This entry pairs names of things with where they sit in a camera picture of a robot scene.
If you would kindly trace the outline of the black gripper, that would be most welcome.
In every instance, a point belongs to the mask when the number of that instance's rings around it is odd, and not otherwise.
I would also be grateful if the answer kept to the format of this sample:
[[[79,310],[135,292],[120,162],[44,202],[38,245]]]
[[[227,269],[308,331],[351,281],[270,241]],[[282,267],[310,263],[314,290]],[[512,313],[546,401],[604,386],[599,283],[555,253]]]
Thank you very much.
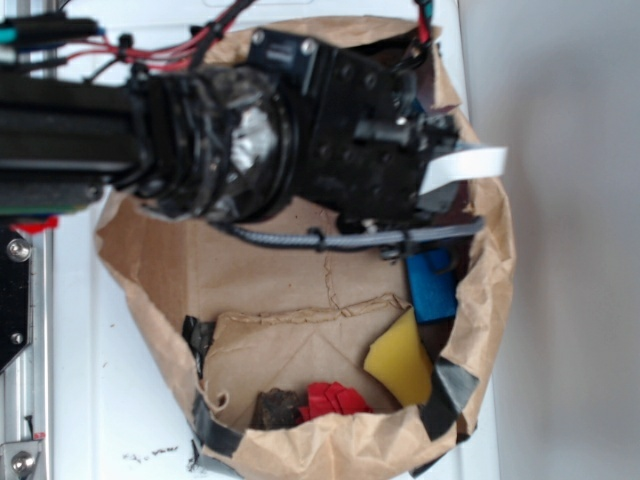
[[[348,223],[429,223],[450,210],[458,181],[423,183],[458,141],[451,116],[418,102],[421,80],[433,77],[429,45],[398,58],[394,41],[340,48],[277,30],[261,35],[247,64],[269,76],[286,109],[278,199],[301,197]]]

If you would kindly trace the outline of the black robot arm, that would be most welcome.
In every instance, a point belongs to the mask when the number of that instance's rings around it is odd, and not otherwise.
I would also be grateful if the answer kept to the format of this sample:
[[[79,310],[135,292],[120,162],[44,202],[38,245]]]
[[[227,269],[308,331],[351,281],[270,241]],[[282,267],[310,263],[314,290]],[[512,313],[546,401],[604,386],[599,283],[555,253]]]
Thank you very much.
[[[3,70],[1,219],[42,223],[112,187],[170,220],[261,222],[302,198],[349,222],[427,222],[459,195],[426,183],[458,132],[416,106],[428,48],[379,62],[398,46],[261,29],[235,65],[136,66],[120,87]]]

